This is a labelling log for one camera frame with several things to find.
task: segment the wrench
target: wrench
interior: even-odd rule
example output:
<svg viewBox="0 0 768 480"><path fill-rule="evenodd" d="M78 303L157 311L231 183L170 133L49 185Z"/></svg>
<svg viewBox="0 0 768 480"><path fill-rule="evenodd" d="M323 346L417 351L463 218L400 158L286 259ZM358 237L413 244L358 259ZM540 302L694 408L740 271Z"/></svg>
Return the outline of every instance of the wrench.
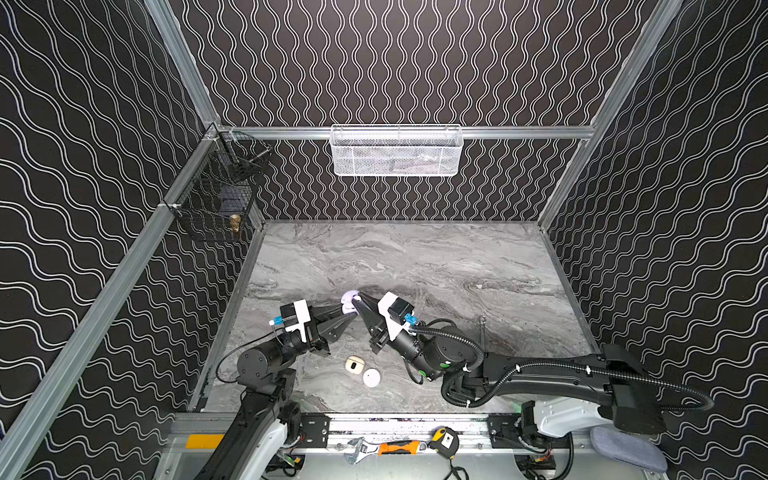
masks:
<svg viewBox="0 0 768 480"><path fill-rule="evenodd" d="M419 440L399 440L397 442L376 444L368 443L363 437L358 437L357 439L349 440L347 443L355 447L354 453L344 454L344 458L351 465L355 465L363 458L374 453L379 455L415 455L417 452L424 451L427 448L427 444Z"/></svg>

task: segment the gray cloth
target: gray cloth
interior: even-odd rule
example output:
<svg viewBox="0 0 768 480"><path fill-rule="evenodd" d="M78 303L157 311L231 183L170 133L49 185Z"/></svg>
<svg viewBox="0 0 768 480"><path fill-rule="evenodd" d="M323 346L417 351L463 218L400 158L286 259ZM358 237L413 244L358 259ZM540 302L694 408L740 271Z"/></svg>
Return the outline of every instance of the gray cloth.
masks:
<svg viewBox="0 0 768 480"><path fill-rule="evenodd" d="M594 427L589 436L592 448L603 456L656 473L667 471L664 454L657 446L643 439L605 427Z"/></svg>

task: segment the marble tabletop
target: marble tabletop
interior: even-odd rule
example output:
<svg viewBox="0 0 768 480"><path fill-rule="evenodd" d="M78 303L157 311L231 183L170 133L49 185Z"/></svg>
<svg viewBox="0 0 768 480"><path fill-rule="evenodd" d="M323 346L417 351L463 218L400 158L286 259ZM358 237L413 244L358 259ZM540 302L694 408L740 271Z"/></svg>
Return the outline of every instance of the marble tabletop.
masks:
<svg viewBox="0 0 768 480"><path fill-rule="evenodd" d="M571 305L532 223L269 223L227 351L270 331L280 306L307 299L337 303L347 290L381 297L392 291L415 305L424 320L456 321L479 340L485 315L486 349L516 356L589 353ZM466 412L440 397L441 380L414 384L391 348L373 355L356 319L331 356L307 354L293 398L312 412ZM344 369L351 356L378 369L381 383L363 385ZM222 365L234 376L237 354ZM208 412L239 407L242 387L214 382ZM483 412L513 412L527 395L497 397Z"/></svg>

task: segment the tape measure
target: tape measure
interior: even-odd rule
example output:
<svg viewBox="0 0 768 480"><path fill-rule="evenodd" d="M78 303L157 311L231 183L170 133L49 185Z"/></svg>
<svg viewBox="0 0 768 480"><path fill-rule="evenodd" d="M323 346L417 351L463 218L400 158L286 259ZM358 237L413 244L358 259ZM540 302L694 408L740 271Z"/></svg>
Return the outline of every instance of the tape measure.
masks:
<svg viewBox="0 0 768 480"><path fill-rule="evenodd" d="M440 427L432 436L432 441L427 445L440 455L451 460L458 450L458 433L448 427Z"/></svg>

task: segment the wavy line pattern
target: wavy line pattern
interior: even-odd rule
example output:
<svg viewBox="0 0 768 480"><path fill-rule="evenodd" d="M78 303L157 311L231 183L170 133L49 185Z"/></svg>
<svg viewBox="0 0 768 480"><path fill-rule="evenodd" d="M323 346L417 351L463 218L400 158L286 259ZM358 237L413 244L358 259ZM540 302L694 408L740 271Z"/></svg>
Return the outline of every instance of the wavy line pattern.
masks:
<svg viewBox="0 0 768 480"><path fill-rule="evenodd" d="M153 477L246 252L244 244L195 243L171 227L23 478Z"/></svg>
<svg viewBox="0 0 768 480"><path fill-rule="evenodd" d="M0 0L0 438L203 126L140 0Z"/></svg>
<svg viewBox="0 0 768 480"><path fill-rule="evenodd" d="M222 120L583 125L655 0L172 0Z"/></svg>
<svg viewBox="0 0 768 480"><path fill-rule="evenodd" d="M550 230L592 333L710 392L670 477L768 478L768 5L687 0Z"/></svg>
<svg viewBox="0 0 768 480"><path fill-rule="evenodd" d="M338 177L328 142L280 141L257 203L281 220L536 220L577 145L466 141L454 177Z"/></svg>

